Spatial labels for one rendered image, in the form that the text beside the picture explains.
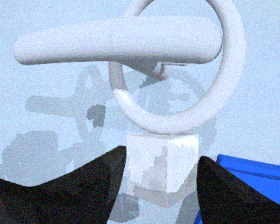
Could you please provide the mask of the blue tray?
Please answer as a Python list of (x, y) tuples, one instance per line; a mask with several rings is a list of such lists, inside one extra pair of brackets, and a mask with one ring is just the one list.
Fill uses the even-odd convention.
[(268, 196), (270, 200), (280, 204), (280, 165), (245, 160), (241, 157), (237, 159), (222, 153), (217, 156), (216, 163), (264, 196)]

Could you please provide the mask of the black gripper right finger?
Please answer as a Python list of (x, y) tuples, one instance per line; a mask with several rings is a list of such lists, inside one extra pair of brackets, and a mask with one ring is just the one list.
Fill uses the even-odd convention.
[(196, 185), (203, 224), (280, 224), (280, 204), (208, 156), (197, 163)]

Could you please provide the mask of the grey rounded bar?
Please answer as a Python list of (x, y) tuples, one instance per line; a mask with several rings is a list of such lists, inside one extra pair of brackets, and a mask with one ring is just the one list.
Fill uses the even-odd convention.
[(15, 41), (12, 53), (23, 65), (116, 61), (165, 80), (171, 65), (211, 63), (222, 41), (216, 24), (201, 16), (129, 16), (24, 34)]

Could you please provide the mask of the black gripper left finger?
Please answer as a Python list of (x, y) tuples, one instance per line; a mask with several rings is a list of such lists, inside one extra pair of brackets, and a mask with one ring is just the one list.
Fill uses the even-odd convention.
[(108, 224), (121, 188), (127, 145), (58, 179), (23, 186), (0, 179), (0, 224)]

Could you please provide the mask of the grey metal ring with small tab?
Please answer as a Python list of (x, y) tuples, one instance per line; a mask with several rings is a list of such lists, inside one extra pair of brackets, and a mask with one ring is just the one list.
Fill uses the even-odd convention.
[(211, 87), (199, 101), (171, 116), (157, 116), (137, 105), (125, 84), (123, 65), (108, 61), (109, 84), (117, 105), (137, 127), (149, 133), (127, 135), (127, 193), (161, 208), (175, 205), (195, 192), (199, 128), (220, 112), (241, 79), (245, 32), (232, 0), (205, 0), (222, 28), (222, 59)]

